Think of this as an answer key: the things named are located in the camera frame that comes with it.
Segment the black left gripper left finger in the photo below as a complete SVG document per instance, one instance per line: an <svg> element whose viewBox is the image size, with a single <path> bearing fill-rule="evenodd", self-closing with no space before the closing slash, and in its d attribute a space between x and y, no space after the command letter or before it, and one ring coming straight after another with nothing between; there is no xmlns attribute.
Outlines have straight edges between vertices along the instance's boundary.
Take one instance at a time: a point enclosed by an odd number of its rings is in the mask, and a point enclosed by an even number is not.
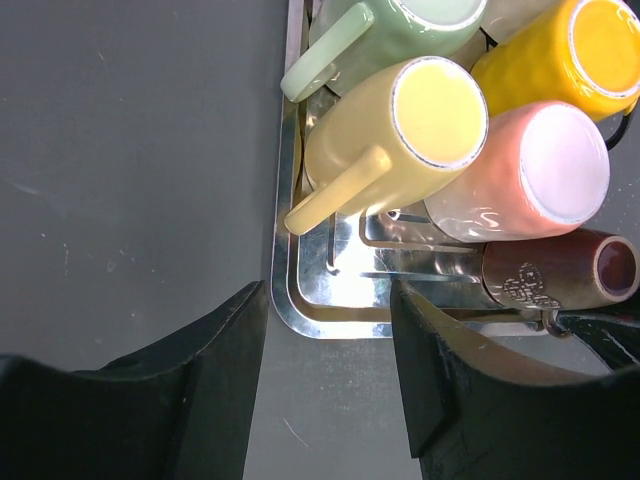
<svg viewBox="0 0 640 480"><path fill-rule="evenodd" d="M5 479L239 479L269 302L254 281L98 370L1 358Z"/></svg>

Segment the orange yellow mug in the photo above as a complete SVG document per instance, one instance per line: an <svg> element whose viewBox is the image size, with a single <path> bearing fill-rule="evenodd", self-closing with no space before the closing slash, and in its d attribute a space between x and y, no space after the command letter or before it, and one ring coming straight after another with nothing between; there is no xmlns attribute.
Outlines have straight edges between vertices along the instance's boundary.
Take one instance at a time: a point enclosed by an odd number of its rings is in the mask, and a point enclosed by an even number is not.
<svg viewBox="0 0 640 480"><path fill-rule="evenodd" d="M599 122L639 98L639 19L623 1L562 1L473 66L492 116L562 101Z"/></svg>

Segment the pale yellow mug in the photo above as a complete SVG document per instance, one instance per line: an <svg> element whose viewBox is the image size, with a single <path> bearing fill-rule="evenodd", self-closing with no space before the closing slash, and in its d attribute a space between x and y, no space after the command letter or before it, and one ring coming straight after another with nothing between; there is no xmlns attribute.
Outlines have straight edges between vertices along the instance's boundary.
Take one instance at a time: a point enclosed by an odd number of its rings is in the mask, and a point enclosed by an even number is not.
<svg viewBox="0 0 640 480"><path fill-rule="evenodd" d="M311 128L303 166L311 193L285 217L303 235L336 212L374 215L437 192L479 156L484 95L469 72L419 57L357 85Z"/></svg>

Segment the dark brown patterned cup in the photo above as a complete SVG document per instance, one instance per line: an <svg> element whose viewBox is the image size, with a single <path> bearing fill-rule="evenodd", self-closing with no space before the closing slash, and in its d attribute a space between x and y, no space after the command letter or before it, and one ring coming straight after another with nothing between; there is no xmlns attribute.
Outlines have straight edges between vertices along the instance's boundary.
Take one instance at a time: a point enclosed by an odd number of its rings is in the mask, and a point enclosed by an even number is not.
<svg viewBox="0 0 640 480"><path fill-rule="evenodd" d="M589 229L535 240L489 242L482 279L518 310L581 310L617 304L639 287L639 253L626 238Z"/></svg>

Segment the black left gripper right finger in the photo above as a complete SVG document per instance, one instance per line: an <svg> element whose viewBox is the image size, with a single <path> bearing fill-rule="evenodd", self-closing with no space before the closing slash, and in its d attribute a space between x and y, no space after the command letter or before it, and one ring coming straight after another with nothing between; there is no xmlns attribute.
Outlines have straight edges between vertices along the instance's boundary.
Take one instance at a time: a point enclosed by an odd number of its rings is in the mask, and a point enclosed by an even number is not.
<svg viewBox="0 0 640 480"><path fill-rule="evenodd" d="M639 301L560 313L607 367L592 376L510 350L395 281L393 344L410 453L425 479L635 479Z"/></svg>

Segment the pink white mug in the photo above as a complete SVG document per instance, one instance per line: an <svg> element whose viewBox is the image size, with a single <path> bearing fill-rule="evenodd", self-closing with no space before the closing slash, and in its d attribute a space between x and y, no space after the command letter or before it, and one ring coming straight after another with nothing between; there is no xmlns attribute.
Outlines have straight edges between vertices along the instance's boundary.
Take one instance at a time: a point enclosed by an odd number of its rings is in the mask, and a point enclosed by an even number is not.
<svg viewBox="0 0 640 480"><path fill-rule="evenodd" d="M461 242L529 240L569 233L602 206L610 182L594 121L561 101L493 117L479 157L425 201L432 224Z"/></svg>

